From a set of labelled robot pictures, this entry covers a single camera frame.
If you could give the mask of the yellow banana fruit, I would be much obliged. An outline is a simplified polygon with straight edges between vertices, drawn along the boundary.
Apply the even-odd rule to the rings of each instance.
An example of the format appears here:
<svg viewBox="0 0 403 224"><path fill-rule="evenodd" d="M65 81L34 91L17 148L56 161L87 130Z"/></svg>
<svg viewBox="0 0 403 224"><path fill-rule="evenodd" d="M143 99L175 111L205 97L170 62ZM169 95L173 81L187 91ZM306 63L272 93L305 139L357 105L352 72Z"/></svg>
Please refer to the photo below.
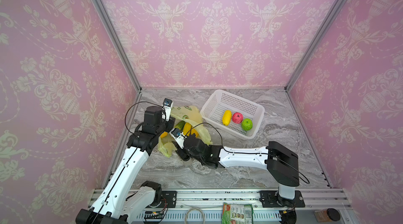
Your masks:
<svg viewBox="0 0 403 224"><path fill-rule="evenodd" d="M190 123L186 122L183 127L183 134L185 136L189 136L192 132L192 129L193 129L192 125Z"/></svg>

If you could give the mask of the yellow lemon fruit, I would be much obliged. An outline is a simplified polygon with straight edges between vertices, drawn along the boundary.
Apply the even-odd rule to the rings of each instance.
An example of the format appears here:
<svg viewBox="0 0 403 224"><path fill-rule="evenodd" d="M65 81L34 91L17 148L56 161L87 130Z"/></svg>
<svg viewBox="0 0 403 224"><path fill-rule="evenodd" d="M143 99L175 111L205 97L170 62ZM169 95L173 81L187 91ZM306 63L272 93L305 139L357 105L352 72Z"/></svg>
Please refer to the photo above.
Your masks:
<svg viewBox="0 0 403 224"><path fill-rule="evenodd" d="M226 110L222 116L222 124L224 126L228 126L232 121L232 112L230 110Z"/></svg>

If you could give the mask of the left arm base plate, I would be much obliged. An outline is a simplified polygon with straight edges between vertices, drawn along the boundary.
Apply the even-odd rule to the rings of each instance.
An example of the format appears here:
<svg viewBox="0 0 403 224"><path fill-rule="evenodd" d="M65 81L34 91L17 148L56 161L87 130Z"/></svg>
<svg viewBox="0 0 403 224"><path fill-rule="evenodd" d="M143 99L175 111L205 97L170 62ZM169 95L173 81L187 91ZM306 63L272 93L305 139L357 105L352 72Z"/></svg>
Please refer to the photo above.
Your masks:
<svg viewBox="0 0 403 224"><path fill-rule="evenodd" d="M146 208L175 208L176 206L177 191L176 190L163 190L155 194L154 200L151 205Z"/></svg>

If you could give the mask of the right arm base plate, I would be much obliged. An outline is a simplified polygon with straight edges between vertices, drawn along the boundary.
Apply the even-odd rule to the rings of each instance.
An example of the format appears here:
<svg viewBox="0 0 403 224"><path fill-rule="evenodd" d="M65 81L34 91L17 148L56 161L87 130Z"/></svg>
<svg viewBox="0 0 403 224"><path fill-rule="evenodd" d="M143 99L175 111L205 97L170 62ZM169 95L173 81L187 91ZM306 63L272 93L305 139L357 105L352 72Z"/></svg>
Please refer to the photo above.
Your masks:
<svg viewBox="0 0 403 224"><path fill-rule="evenodd" d="M263 208L304 208L305 202L299 190L295 192L294 199L281 198L278 191L261 190L259 192Z"/></svg>

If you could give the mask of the green apple fruit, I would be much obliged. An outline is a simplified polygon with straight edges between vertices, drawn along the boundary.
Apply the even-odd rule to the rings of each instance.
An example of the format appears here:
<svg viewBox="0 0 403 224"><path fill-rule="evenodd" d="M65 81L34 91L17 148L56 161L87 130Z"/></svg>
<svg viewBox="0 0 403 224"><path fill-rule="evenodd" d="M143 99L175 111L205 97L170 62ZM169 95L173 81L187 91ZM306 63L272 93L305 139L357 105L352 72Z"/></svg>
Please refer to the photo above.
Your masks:
<svg viewBox="0 0 403 224"><path fill-rule="evenodd" d="M241 127L244 131L249 131L254 127L253 121L246 118L241 122Z"/></svg>

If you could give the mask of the small yellow round fruit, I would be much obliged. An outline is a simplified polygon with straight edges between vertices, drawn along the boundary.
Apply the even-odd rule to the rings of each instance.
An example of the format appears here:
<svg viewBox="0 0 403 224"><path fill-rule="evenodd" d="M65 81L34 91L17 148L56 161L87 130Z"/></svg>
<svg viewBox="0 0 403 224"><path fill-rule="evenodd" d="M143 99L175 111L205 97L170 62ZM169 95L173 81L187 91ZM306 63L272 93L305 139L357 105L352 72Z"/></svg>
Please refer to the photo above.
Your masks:
<svg viewBox="0 0 403 224"><path fill-rule="evenodd" d="M167 136L168 136L168 132L163 132L163 133L160 135L160 138L163 139L163 138L165 138L165 137L167 137Z"/></svg>

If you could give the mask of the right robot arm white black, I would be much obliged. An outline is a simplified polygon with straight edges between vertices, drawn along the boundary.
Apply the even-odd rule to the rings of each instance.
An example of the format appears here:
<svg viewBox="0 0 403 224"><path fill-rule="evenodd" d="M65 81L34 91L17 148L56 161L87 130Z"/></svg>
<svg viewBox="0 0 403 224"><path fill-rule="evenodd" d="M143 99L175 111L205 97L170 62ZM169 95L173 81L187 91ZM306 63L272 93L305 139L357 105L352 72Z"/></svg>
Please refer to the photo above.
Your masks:
<svg viewBox="0 0 403 224"><path fill-rule="evenodd" d="M278 204L289 208L296 206L296 188L300 186L298 156L280 143L270 141L259 148L230 148L207 145L194 134L172 136L177 153L184 161L195 159L211 169L252 167L268 171L278 183Z"/></svg>

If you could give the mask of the yellow plastic bag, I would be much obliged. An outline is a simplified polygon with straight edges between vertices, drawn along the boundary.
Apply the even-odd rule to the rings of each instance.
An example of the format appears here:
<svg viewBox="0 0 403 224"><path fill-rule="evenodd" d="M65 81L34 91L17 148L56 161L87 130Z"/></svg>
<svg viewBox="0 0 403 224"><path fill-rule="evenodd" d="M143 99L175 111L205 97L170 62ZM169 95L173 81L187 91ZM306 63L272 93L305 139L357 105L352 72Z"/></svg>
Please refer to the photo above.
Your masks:
<svg viewBox="0 0 403 224"><path fill-rule="evenodd" d="M202 115L196 106L175 106L171 110L171 116L175 118L174 127L178 128L183 134L196 134L205 144L212 145L212 139L207 128L203 124ZM162 133L158 139L158 150L166 157L171 157L172 153L177 150L174 145L174 139L168 132Z"/></svg>

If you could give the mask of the pink red round fruit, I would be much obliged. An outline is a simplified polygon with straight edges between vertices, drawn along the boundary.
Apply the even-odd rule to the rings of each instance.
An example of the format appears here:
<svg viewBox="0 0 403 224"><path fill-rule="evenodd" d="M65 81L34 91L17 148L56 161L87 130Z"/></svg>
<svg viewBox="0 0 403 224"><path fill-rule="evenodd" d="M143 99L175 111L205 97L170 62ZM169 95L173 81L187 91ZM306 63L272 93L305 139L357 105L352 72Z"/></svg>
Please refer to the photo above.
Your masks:
<svg viewBox="0 0 403 224"><path fill-rule="evenodd" d="M243 122L243 115L239 112L233 114L232 121L236 124L241 124Z"/></svg>

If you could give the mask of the green orange mango fruit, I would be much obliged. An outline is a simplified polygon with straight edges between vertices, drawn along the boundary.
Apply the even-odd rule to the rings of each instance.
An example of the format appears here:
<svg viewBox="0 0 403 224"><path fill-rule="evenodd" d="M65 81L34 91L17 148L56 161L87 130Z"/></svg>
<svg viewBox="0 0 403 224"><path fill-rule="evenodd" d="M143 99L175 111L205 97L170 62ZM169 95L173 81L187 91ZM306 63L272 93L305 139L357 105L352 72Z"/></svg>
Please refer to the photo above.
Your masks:
<svg viewBox="0 0 403 224"><path fill-rule="evenodd" d="M183 128L185 126L186 122L185 121L180 121L178 122L174 127L178 128L181 132L183 131Z"/></svg>

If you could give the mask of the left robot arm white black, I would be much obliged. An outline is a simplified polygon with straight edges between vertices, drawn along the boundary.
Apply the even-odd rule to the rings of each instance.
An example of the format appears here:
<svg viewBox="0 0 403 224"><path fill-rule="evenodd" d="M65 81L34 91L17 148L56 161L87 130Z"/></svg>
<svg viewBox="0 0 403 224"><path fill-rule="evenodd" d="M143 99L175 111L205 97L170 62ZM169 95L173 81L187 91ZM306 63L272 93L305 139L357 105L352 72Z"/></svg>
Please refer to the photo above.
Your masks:
<svg viewBox="0 0 403 224"><path fill-rule="evenodd" d="M160 136L174 127L172 104L172 100L165 99L162 105L151 104L146 109L144 120L129 137L128 147L108 185L89 209L80 210L76 223L133 224L145 208L160 203L161 185L155 182L145 182L132 197L128 194Z"/></svg>

